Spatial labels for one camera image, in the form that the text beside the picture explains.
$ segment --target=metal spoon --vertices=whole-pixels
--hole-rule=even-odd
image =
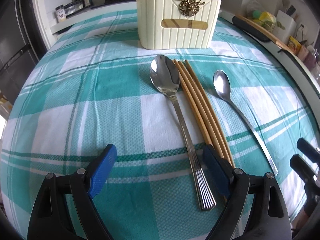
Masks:
[[[180,86],[179,71],[171,59],[164,55],[158,55],[151,62],[150,78],[156,89],[167,96],[173,104],[179,119],[182,135],[187,146],[200,208],[201,210],[210,210],[215,207],[216,201],[213,198],[207,180],[204,176],[176,97],[176,92]]]
[[[271,169],[273,170],[274,175],[277,176],[278,169],[277,169],[275,163],[273,162],[272,157],[271,157],[270,153],[268,152],[268,149],[266,148],[264,142],[262,141],[262,139],[260,138],[260,136],[256,132],[256,130],[253,128],[253,126],[250,124],[249,120],[244,116],[244,114],[240,111],[240,109],[230,99],[231,88],[230,88],[230,82],[229,82],[229,79],[228,79],[228,76],[226,75],[226,73],[224,73],[222,70],[217,70],[213,76],[213,84],[214,84],[214,88],[216,89],[218,96],[222,100],[229,103],[229,105],[231,105],[235,109],[235,111],[239,114],[239,116],[244,120],[244,122],[247,124],[247,126],[251,129],[251,131],[253,132],[253,135],[255,136],[258,143],[260,144],[265,156],[267,157],[268,162],[270,164]]]

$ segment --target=teal and white tablecloth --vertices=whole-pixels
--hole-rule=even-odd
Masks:
[[[289,160],[299,153],[300,137],[316,145],[319,133],[284,68],[220,18],[209,49],[146,50],[139,42],[136,11],[125,10],[75,24],[41,59],[14,104],[4,132],[0,179],[6,213],[22,236],[44,176],[86,167],[108,143],[117,147],[118,158],[94,203],[115,240],[200,240],[209,233],[224,200],[205,170],[218,205],[209,212],[198,208],[177,116],[149,78],[158,54],[191,62],[236,166],[264,175],[271,169],[252,134],[214,96],[214,72],[227,73],[232,100],[260,133],[278,167],[289,215],[297,214],[305,196]],[[181,90],[178,100],[201,156],[204,140]],[[70,197],[68,207],[83,236]],[[248,212],[249,204],[242,222]]]

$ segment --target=wooden handle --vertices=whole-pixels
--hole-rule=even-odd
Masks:
[[[240,20],[243,20],[247,24],[251,25],[253,28],[257,29],[258,31],[260,31],[262,34],[267,36],[273,43],[278,45],[280,48],[290,51],[290,49],[288,48],[287,45],[285,45],[281,40],[279,40],[271,32],[268,32],[264,27],[260,26],[259,24],[255,23],[255,22],[253,22],[253,21],[251,21],[251,20],[249,20],[239,14],[236,14],[236,17],[239,18]]]
[[[207,106],[207,108],[209,110],[210,124],[212,125],[213,130],[214,130],[215,134],[217,135],[218,143],[220,144],[222,150],[225,152],[224,155],[228,156],[228,158],[226,158],[226,159],[229,161],[231,166],[235,168],[235,163],[234,163],[234,160],[232,158],[232,154],[231,154],[228,142],[226,140],[226,137],[223,134],[222,128],[221,128],[220,123],[219,123],[219,120],[218,120],[215,112],[212,109],[210,101],[209,101],[209,99],[208,99],[208,97],[207,97],[207,95],[206,95],[206,93],[205,93],[205,91],[204,91],[199,79],[197,78],[195,72],[193,71],[190,63],[186,60],[185,64],[186,64],[187,70],[189,71],[192,79],[194,80],[196,86],[198,87],[198,89],[199,89],[199,91],[200,91],[200,93],[201,93],[201,95],[202,95],[202,97],[204,99],[205,105]]]
[[[210,135],[210,138],[211,138],[211,141],[212,141],[212,145],[214,146],[215,150],[217,151],[217,153],[219,154],[219,156],[221,158],[224,158],[223,156],[223,152],[220,148],[220,145],[218,143],[218,140],[217,140],[217,137],[216,135],[214,134],[214,131],[212,129],[212,126],[210,125],[210,121],[208,119],[208,116],[205,114],[205,110],[200,102],[200,97],[201,94],[200,92],[199,93],[196,93],[196,90],[197,90],[197,87],[194,83],[194,81],[191,79],[191,76],[190,74],[188,73],[188,71],[185,69],[185,67],[183,66],[182,62],[177,62],[177,60],[173,60],[175,65],[177,66],[179,72],[180,72],[180,75],[182,76],[182,78],[184,79],[184,82],[186,83],[190,93],[191,93],[191,96],[192,98],[194,99],[195,103],[196,103],[196,106],[204,120],[204,124],[209,132],[209,135]]]
[[[198,126],[200,128],[200,131],[201,131],[202,136],[204,138],[205,144],[211,144],[212,145],[212,141],[210,139],[210,136],[209,136],[208,130],[207,130],[205,124],[204,124],[204,121],[203,121],[203,119],[201,117],[201,114],[200,114],[200,112],[199,112],[199,110],[198,110],[198,108],[196,106],[196,103],[195,103],[194,99],[192,98],[192,96],[190,94],[190,91],[189,91],[189,89],[188,89],[188,87],[187,87],[187,85],[186,85],[186,83],[185,83],[185,81],[184,81],[184,79],[183,79],[183,77],[181,75],[180,75],[180,82],[181,82],[182,89],[183,89],[183,91],[184,91],[184,93],[186,95],[186,98],[187,98],[187,100],[189,102],[189,105],[191,106],[191,110],[193,112],[193,115],[196,118],[196,121],[197,121]]]

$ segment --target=wreath emblem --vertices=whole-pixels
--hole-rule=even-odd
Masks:
[[[191,17],[196,15],[199,12],[199,4],[203,5],[205,2],[197,2],[196,0],[179,0],[179,11],[185,17]]]

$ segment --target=green ball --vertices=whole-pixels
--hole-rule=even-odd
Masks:
[[[261,15],[261,11],[259,11],[259,10],[254,10],[252,13],[252,17],[254,19],[259,19],[260,15]]]

